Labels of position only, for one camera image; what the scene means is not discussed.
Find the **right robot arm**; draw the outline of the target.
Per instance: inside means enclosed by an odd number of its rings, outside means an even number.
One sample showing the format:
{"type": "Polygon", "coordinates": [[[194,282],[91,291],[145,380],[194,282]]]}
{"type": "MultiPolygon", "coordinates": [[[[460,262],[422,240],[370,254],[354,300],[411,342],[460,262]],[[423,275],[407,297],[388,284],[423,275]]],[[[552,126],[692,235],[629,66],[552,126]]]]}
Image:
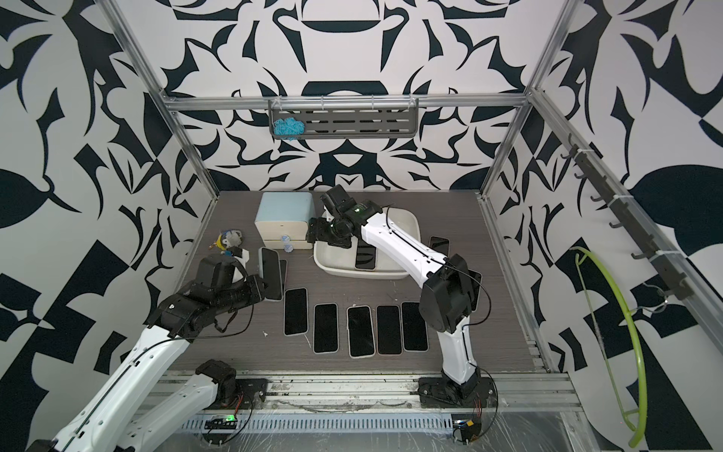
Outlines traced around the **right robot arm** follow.
{"type": "Polygon", "coordinates": [[[384,252],[401,266],[421,289],[419,312],[436,331],[442,352],[442,376],[419,383],[418,394],[445,405],[461,406],[477,396],[484,378],[472,350],[469,327],[477,303],[479,280],[467,262],[455,254],[447,257],[423,245],[399,228],[389,210],[373,201],[357,202],[342,186],[321,195],[327,216],[312,218],[306,240],[349,249],[357,238],[384,252]]]}

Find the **black phone white case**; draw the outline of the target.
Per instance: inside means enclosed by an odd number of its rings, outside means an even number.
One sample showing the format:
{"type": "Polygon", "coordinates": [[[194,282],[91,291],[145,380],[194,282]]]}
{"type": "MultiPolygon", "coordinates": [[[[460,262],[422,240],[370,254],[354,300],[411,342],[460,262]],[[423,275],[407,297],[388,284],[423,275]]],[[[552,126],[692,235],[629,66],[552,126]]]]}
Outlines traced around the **black phone white case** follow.
{"type": "Polygon", "coordinates": [[[402,353],[401,312],[398,306],[383,305],[377,308],[377,339],[380,355],[402,353]]]}

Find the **black phone pink case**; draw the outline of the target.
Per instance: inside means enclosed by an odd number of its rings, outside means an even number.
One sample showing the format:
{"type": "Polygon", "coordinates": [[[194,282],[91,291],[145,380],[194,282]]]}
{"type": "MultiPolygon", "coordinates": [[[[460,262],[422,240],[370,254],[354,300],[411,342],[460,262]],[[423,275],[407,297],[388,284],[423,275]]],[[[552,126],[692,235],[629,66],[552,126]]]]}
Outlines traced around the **black phone pink case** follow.
{"type": "Polygon", "coordinates": [[[334,303],[314,307],[314,352],[335,353],[339,350],[338,307],[334,303]]]}

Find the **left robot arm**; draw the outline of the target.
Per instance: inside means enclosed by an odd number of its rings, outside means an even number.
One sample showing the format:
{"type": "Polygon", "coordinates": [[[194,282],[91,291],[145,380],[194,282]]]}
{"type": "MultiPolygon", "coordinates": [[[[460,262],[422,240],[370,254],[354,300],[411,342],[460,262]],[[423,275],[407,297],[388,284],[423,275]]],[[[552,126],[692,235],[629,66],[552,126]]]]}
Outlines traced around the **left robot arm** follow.
{"type": "Polygon", "coordinates": [[[271,269],[261,267],[250,274],[231,255],[203,258],[195,279],[148,316],[139,340],[109,382],[54,438],[36,440],[29,450],[152,451],[194,414],[244,400],[235,369],[210,359],[180,390],[135,417],[171,365],[191,344],[206,339],[204,329],[218,325],[218,316],[234,316],[279,293],[284,277],[278,260],[271,263],[271,269]]]}

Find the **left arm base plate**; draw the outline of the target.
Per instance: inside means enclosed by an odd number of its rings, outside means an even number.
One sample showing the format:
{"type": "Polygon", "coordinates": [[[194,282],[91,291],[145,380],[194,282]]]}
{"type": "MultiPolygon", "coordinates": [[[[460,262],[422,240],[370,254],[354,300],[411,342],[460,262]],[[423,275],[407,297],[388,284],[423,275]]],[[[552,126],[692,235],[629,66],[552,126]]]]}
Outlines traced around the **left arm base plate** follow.
{"type": "Polygon", "coordinates": [[[269,380],[265,378],[237,378],[227,407],[250,410],[262,406],[267,400],[268,386],[269,380]]]}

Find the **white plastic storage tub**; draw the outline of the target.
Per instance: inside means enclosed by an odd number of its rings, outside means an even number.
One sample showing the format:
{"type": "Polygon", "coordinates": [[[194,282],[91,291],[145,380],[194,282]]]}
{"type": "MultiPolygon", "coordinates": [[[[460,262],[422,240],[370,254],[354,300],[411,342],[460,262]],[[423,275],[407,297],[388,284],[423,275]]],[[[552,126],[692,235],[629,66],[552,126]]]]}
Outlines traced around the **white plastic storage tub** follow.
{"type": "MultiPolygon", "coordinates": [[[[399,229],[411,235],[417,241],[421,240],[419,222],[412,212],[392,207],[389,220],[393,221],[399,229]]],[[[320,269],[329,275],[384,281],[402,280],[409,276],[409,273],[403,267],[381,250],[374,252],[372,260],[374,267],[372,269],[357,267],[357,255],[356,237],[352,237],[352,247],[349,249],[332,247],[320,241],[314,243],[314,261],[320,269]]]]}

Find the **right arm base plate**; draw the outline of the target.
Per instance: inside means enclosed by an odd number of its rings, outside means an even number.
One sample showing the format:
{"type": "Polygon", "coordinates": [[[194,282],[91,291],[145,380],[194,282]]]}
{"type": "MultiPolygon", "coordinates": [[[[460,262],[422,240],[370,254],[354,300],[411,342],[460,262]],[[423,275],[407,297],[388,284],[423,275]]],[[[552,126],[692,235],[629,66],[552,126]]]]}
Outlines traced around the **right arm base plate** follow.
{"type": "Polygon", "coordinates": [[[421,378],[416,391],[424,408],[494,408],[497,390],[490,377],[472,376],[458,384],[450,378],[421,378]]]}

